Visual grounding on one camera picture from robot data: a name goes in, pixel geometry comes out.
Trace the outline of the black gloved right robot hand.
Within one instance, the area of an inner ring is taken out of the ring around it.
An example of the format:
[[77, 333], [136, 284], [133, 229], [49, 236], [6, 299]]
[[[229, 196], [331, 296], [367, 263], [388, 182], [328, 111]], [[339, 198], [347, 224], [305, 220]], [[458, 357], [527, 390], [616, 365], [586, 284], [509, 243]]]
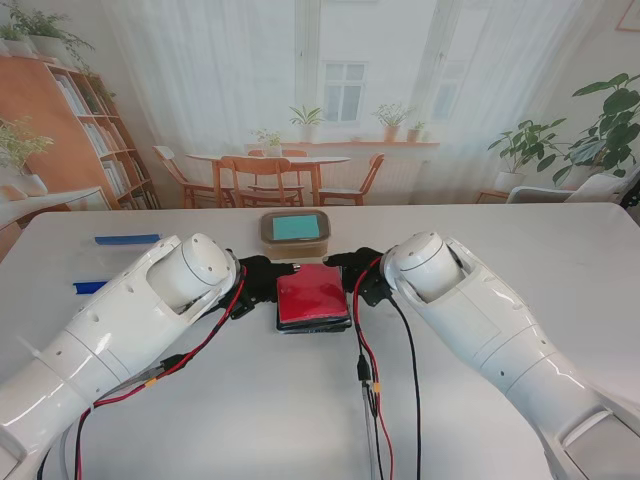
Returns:
[[323, 264], [338, 267], [341, 271], [342, 286], [345, 292], [352, 293], [361, 274], [383, 254], [369, 247], [361, 247], [354, 252], [338, 253], [327, 256]]

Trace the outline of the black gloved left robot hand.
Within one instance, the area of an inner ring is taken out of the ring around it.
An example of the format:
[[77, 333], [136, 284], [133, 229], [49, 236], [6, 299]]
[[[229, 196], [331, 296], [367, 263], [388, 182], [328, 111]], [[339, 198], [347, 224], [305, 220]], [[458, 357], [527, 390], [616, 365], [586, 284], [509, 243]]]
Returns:
[[263, 255], [239, 260], [244, 287], [239, 297], [240, 311], [252, 310], [257, 304], [277, 301], [277, 280], [297, 273], [301, 266], [294, 263], [274, 263]]

